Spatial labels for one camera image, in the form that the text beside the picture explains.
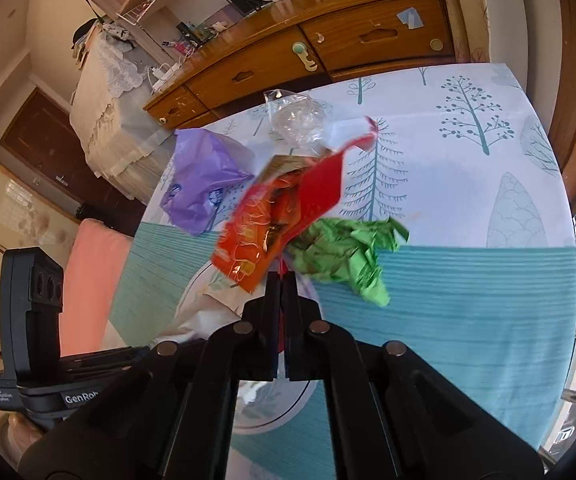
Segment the drawer handle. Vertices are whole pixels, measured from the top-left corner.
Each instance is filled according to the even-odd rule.
[[[308,48],[301,41],[295,41],[292,44],[292,51],[299,56],[308,72],[315,72],[317,63],[308,59]]]
[[[434,40],[430,41],[430,48],[432,48],[435,52],[439,52],[440,50],[444,49],[444,42],[434,38]]]
[[[251,70],[246,70],[245,72],[239,72],[235,77],[232,78],[232,82],[233,83],[241,83],[242,81],[245,81],[246,79],[250,79],[254,75],[255,75],[255,73],[252,72]]]
[[[376,28],[359,36],[359,41],[362,43],[370,43],[371,41],[388,40],[389,38],[396,38],[398,32],[394,28]]]

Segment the green crumpled paper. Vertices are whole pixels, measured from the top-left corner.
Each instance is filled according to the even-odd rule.
[[[396,220],[361,222],[321,218],[287,246],[294,270],[320,282],[348,282],[364,300],[385,306],[390,296],[377,265],[377,250],[399,249],[408,230]]]

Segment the purple plastic bag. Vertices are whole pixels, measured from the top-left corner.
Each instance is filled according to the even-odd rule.
[[[204,128],[177,130],[175,135],[175,173],[160,205],[173,225],[198,236],[214,218],[225,189],[253,176],[248,170],[254,154]]]

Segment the black camera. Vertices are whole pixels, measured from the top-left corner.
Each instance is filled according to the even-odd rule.
[[[63,269],[40,248],[7,250],[0,279],[0,410],[44,430],[93,399],[147,348],[60,357]]]

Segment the tablecloth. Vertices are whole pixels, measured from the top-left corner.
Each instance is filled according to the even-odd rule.
[[[572,355],[576,247],[554,155],[512,73],[499,64],[436,66],[308,94],[340,127],[364,115],[380,126],[371,152],[346,157],[343,197],[329,215],[393,216],[410,229],[409,245],[380,254],[390,304],[314,283],[324,318],[372,344],[403,340],[539,446]],[[249,146],[270,138],[263,105],[207,128]],[[146,208],[114,298],[110,323],[128,344],[147,342],[170,321],[242,192],[227,192],[213,232],[192,238],[159,208],[171,170]],[[334,478],[328,431],[320,385],[281,427],[234,435],[233,457],[250,478]]]

